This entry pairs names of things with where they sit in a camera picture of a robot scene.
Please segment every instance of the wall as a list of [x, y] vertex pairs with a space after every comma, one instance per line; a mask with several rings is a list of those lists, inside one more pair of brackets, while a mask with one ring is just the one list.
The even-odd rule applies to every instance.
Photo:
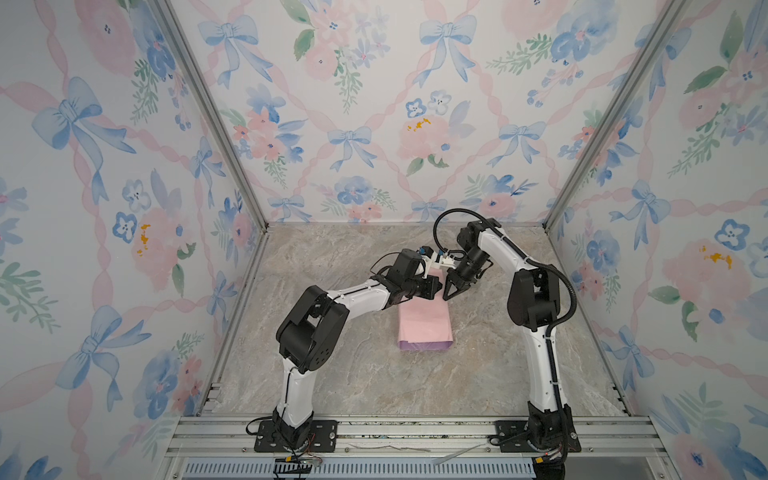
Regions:
[[686, 480], [768, 478], [766, 15], [693, 0], [551, 229], [631, 409]]
[[256, 229], [143, 2], [5, 2], [0, 45], [0, 478], [152, 478]]
[[538, 222], [664, 2], [171, 3], [272, 221]]

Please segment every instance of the robotic arm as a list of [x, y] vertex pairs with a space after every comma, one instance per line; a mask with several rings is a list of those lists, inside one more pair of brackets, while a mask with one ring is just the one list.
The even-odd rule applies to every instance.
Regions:
[[[471, 210], [459, 210], [478, 216]], [[277, 330], [283, 356], [283, 392], [273, 411], [274, 428], [287, 448], [303, 449], [313, 420], [312, 392], [316, 371], [333, 353], [348, 319], [364, 313], [384, 310], [414, 296], [431, 300], [442, 288], [438, 278], [429, 275], [432, 267], [448, 269], [443, 298], [449, 300], [464, 293], [493, 264], [499, 265], [512, 281], [507, 311], [511, 319], [526, 328], [525, 350], [531, 376], [528, 402], [528, 441], [540, 452], [559, 449], [564, 458], [568, 433], [573, 432], [571, 411], [562, 386], [554, 351], [555, 325], [575, 310], [571, 299], [569, 312], [557, 318], [560, 310], [558, 278], [567, 279], [551, 265], [536, 262], [515, 246], [496, 220], [468, 223], [457, 237], [462, 250], [422, 247], [419, 252], [403, 249], [394, 264], [379, 270], [358, 286], [325, 291], [311, 286], [299, 298]]]

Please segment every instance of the gray marble surface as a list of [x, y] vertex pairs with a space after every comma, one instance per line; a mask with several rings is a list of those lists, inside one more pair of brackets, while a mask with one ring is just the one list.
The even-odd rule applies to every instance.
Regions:
[[[441, 243], [454, 246], [459, 228], [441, 227]], [[537, 260], [557, 264], [543, 229], [507, 227], [506, 231]], [[354, 286], [369, 277], [369, 267], [384, 253], [421, 245], [433, 245], [431, 224], [270, 228], [256, 290], [234, 340], [214, 411], [272, 411], [282, 388], [275, 332], [308, 286], [325, 290]], [[397, 307], [348, 322], [330, 360], [318, 370], [315, 412], [527, 415], [523, 328], [506, 312], [509, 285], [501, 269], [493, 267], [469, 292], [452, 299], [455, 342], [442, 352], [401, 351]], [[564, 312], [568, 308], [564, 289], [561, 296]], [[574, 415], [624, 415], [580, 313], [558, 327], [557, 339]]]

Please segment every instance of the pink cloth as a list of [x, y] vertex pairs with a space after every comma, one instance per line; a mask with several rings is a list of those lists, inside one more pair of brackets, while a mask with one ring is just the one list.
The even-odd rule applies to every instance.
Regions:
[[[429, 272], [445, 285], [442, 270]], [[442, 299], [442, 290], [434, 300], [413, 297], [399, 306], [401, 350], [446, 350], [453, 344], [448, 302]]]

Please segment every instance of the floral wallpaper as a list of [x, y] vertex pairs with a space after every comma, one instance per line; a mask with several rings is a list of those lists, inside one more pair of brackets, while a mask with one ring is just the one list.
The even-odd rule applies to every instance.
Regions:
[[257, 228], [142, 0], [6, 2], [0, 38], [0, 479], [152, 478]]
[[693, 0], [550, 230], [685, 480], [768, 478], [767, 16]]
[[353, 223], [541, 222], [664, 6], [171, 3], [268, 220]]

